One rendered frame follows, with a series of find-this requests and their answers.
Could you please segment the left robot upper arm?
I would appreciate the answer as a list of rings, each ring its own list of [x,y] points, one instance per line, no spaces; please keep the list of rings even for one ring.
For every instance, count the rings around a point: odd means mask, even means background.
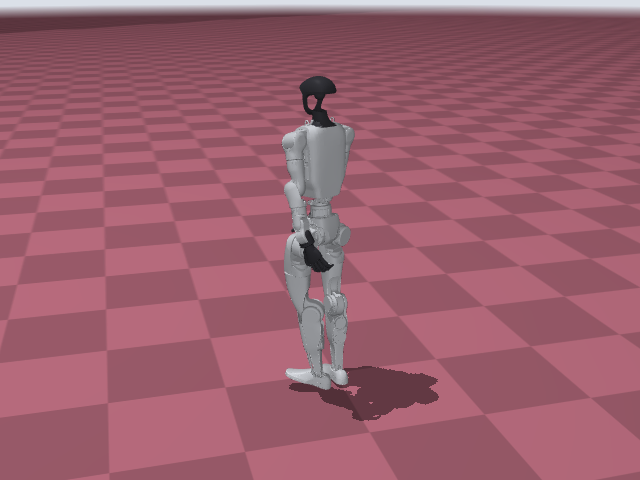
[[[305,193],[303,150],[306,145],[307,137],[305,129],[287,133],[282,139],[282,147],[287,161],[287,170],[291,176],[291,181],[289,182],[296,184],[301,197]]]

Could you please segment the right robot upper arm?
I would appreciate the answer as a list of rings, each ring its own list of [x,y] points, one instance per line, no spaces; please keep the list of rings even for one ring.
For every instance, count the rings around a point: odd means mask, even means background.
[[[352,142],[354,140],[355,132],[349,126],[346,126],[346,125],[342,125],[342,126],[343,126],[343,128],[345,130],[345,134],[346,134],[346,155],[345,155],[345,173],[346,173],[346,167],[347,167],[348,158],[349,158],[350,146],[351,146],[351,144],[352,144]]]

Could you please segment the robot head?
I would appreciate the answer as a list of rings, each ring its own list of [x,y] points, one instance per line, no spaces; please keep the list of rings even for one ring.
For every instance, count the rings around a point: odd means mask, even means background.
[[[327,110],[321,108],[325,94],[336,93],[336,87],[330,79],[323,76],[311,77],[300,85],[300,91],[303,97],[304,109],[307,114],[312,115],[312,120],[314,120],[311,125],[321,128],[337,126],[328,118]],[[313,110],[307,104],[307,98],[311,95],[314,95],[317,99],[317,104]]]

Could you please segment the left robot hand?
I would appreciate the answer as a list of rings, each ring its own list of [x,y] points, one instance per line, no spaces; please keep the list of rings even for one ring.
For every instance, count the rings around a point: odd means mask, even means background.
[[[309,230],[305,231],[305,236],[308,243],[299,243],[300,247],[304,248],[303,254],[305,264],[309,267],[311,266],[315,272],[326,272],[327,270],[330,270],[334,264],[328,264],[322,257],[320,251],[313,245],[315,240]]]

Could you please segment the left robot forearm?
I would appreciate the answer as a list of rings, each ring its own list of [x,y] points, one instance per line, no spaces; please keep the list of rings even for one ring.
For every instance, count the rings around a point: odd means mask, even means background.
[[[300,244],[308,243],[305,236],[305,231],[310,231],[306,211],[307,202],[306,200],[304,201],[304,199],[301,199],[299,190],[295,183],[287,183],[284,187],[284,192],[292,212],[292,226],[296,233],[296,240]]]

